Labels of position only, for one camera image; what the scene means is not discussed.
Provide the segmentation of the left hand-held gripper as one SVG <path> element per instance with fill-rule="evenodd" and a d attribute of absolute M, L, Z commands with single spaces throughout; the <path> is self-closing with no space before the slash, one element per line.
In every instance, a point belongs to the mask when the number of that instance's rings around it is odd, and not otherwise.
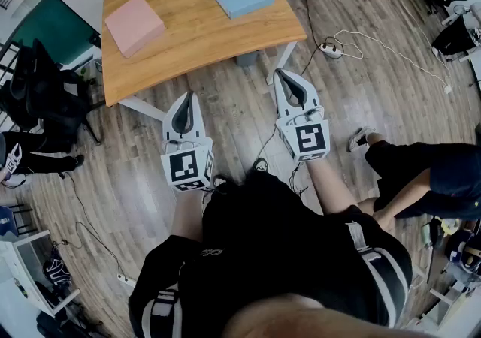
<path fill-rule="evenodd" d="M 162 166 L 168 185 L 178 192 L 210 186 L 214 155 L 213 141 L 205 137 L 204 120 L 198 96 L 186 92 L 168 110 L 163 121 L 164 154 Z"/>

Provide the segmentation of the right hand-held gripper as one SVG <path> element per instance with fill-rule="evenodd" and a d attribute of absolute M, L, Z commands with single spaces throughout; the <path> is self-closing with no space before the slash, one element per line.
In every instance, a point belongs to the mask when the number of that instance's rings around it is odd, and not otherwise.
<path fill-rule="evenodd" d="M 273 81 L 280 117 L 276 127 L 293 162 L 324 158 L 330 152 L 329 127 L 324 107 L 318 106 L 316 88 L 301 75 L 281 68 L 275 70 Z"/>

